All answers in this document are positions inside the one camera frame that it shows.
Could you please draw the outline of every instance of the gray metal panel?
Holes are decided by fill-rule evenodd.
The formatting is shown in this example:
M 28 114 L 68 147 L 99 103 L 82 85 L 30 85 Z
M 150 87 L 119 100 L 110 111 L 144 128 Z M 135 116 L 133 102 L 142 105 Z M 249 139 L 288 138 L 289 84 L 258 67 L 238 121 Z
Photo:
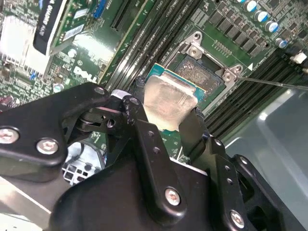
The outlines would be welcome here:
M 227 141 L 308 230 L 308 92 L 288 90 Z

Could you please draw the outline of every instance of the silver screw head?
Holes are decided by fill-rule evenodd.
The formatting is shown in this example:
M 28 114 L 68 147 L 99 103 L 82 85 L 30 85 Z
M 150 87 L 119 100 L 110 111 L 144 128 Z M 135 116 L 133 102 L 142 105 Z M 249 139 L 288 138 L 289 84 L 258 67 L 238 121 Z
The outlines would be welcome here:
M 247 161 L 244 157 L 241 156 L 240 159 L 241 159 L 241 161 L 242 161 L 245 165 L 248 164 L 248 161 Z
M 37 150 L 46 155 L 54 154 L 58 150 L 58 144 L 51 139 L 43 139 L 37 143 Z
M 11 128 L 0 129 L 0 143 L 14 143 L 18 138 L 19 134 L 16 130 Z
M 133 104 L 135 104 L 135 105 L 138 105 L 139 104 L 139 102 L 138 102 L 138 100 L 136 99 L 136 98 L 130 98 L 129 99 Z
M 104 95 L 105 94 L 105 91 L 104 91 L 103 88 L 96 87 L 94 90 L 95 90 L 96 93 L 99 93 L 100 95 Z
M 221 146 L 221 142 L 218 140 L 218 139 L 214 139 L 215 140 L 215 143 L 218 145 L 218 146 Z
M 238 212 L 236 212 L 235 210 L 231 210 L 230 217 L 231 217 L 232 221 L 234 222 L 234 224 L 238 228 L 240 228 L 240 229 L 244 228 L 244 226 L 245 226 L 244 220 Z
M 167 201 L 174 206 L 177 206 L 180 204 L 181 200 L 180 200 L 180 195 L 171 188 L 167 188 L 165 191 L 165 197 L 167 199 Z

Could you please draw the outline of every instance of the blue connector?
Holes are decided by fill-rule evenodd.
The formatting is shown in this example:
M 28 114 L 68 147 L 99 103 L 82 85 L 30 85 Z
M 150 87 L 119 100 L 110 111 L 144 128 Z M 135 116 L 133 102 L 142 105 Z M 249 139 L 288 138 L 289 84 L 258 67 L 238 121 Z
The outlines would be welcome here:
M 104 11 L 104 8 L 105 8 L 105 3 L 106 3 L 106 0 L 101 0 L 100 4 L 98 4 L 98 7 L 97 7 L 96 11 L 93 14 L 93 17 L 95 19 L 101 17 L 101 15 L 102 15 L 102 13 Z
M 33 73 L 30 75 L 30 80 L 34 80 L 35 77 L 36 77 L 35 72 L 33 72 Z

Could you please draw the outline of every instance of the sticker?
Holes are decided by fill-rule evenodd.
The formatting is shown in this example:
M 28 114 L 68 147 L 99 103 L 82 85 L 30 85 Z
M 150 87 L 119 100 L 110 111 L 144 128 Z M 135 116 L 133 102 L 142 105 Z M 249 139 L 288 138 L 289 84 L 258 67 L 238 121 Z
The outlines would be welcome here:
M 84 26 L 84 24 L 82 24 L 82 25 L 80 25 L 80 26 L 77 26 L 77 27 L 75 27 L 75 28 L 70 29 L 69 31 L 67 31 L 66 34 L 65 34 L 65 36 L 64 36 L 64 38 L 63 38 L 63 41 L 65 41 L 65 40 L 67 40 L 67 39 L 69 39 L 69 38 L 75 36 L 76 34 L 79 34 L 79 33 L 82 31 L 83 26 Z
M 88 12 L 89 12 L 89 9 L 88 9 L 88 8 L 79 10 L 79 11 L 77 11 L 77 12 L 75 13 L 74 19 L 83 17 L 83 16 L 85 16 Z
M 69 78 L 66 79 L 65 84 L 68 85 L 71 80 Z

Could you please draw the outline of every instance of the white label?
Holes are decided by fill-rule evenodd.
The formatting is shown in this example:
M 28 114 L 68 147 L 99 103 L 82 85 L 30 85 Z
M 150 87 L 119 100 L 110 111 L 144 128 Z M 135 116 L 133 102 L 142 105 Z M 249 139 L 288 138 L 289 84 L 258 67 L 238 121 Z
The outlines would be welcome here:
M 69 39 L 72 36 L 75 36 L 76 34 L 79 34 L 82 31 L 83 26 L 84 26 L 84 24 L 67 31 L 64 38 L 63 38 L 63 41 Z
M 65 84 L 68 85 L 71 80 L 69 78 L 66 79 Z
M 89 9 L 82 9 L 75 13 L 74 19 L 85 16 L 89 12 Z
M 91 74 L 88 74 L 86 71 L 83 71 L 79 66 L 75 66 L 73 72 L 76 74 L 76 75 L 80 75 L 81 77 L 83 78 L 86 78 L 87 81 L 89 82 L 92 82 L 92 83 L 97 83 L 97 78 L 94 77 L 92 79 L 92 75 Z

